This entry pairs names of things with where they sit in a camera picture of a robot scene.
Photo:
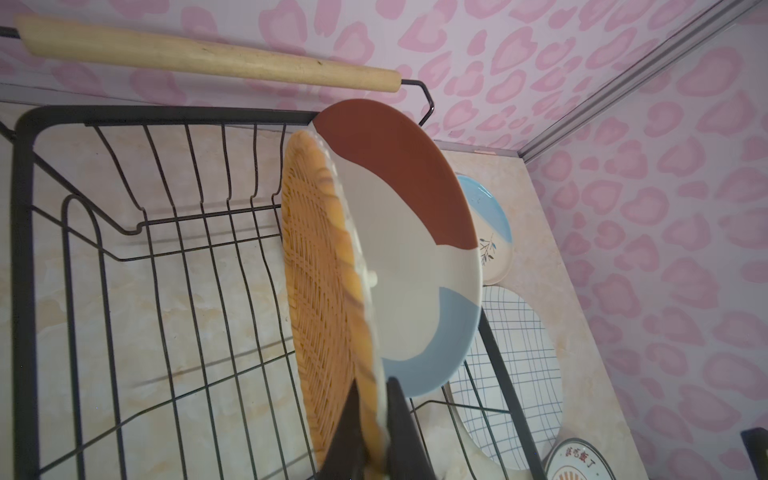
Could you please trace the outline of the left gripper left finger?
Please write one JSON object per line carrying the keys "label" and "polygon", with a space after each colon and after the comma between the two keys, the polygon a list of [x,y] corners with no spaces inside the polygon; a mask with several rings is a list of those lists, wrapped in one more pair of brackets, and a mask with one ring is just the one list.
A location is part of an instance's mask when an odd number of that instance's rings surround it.
{"label": "left gripper left finger", "polygon": [[317,478],[362,480],[365,465],[366,448],[360,426],[359,393],[356,382],[353,382]]}

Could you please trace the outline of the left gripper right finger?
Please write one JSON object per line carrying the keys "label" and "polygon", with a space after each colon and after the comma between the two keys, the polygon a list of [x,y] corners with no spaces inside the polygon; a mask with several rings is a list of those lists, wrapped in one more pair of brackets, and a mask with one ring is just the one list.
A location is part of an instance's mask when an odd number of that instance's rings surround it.
{"label": "left gripper right finger", "polygon": [[394,480],[435,480],[398,380],[387,380],[388,473]]}

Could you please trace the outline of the orange woven plate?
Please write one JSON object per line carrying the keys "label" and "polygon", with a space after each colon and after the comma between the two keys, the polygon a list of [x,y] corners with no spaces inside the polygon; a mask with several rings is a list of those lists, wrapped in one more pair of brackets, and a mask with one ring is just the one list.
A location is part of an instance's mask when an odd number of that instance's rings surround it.
{"label": "orange woven plate", "polygon": [[366,316],[370,291],[330,151],[310,130],[285,148],[282,228],[286,290],[315,457],[330,458],[349,393],[365,479],[387,478],[386,386]]}

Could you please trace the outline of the orange sunburst plate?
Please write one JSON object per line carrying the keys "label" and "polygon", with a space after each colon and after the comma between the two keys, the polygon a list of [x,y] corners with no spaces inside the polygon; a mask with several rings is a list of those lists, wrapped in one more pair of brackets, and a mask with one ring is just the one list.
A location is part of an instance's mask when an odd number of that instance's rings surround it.
{"label": "orange sunburst plate", "polygon": [[549,480],[615,480],[616,476],[603,455],[590,443],[570,438],[559,443],[545,464]]}

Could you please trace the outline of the large pink blue plate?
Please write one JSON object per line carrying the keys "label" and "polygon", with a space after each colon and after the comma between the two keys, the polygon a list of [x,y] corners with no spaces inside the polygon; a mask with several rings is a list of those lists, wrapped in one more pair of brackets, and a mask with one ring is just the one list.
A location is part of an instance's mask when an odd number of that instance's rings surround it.
{"label": "large pink blue plate", "polygon": [[457,176],[429,135],[394,107],[345,100],[315,116],[372,288],[387,376],[408,397],[447,383],[478,329],[478,236]]}

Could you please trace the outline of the black wire dish rack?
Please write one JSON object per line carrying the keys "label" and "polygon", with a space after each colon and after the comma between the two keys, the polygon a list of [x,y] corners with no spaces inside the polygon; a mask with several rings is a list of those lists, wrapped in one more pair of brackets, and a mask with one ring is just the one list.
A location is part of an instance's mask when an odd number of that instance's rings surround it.
{"label": "black wire dish rack", "polygon": [[[319,112],[46,106],[2,135],[6,479],[318,479],[286,290],[285,148]],[[405,401],[438,479],[545,469],[482,308],[526,470],[469,437],[451,379]]]}

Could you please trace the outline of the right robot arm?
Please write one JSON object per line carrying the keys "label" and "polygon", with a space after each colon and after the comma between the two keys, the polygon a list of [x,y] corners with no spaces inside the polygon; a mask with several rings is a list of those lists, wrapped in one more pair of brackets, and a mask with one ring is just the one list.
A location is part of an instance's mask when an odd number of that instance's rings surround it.
{"label": "right robot arm", "polygon": [[755,427],[740,432],[742,443],[758,480],[768,480],[768,430]]}

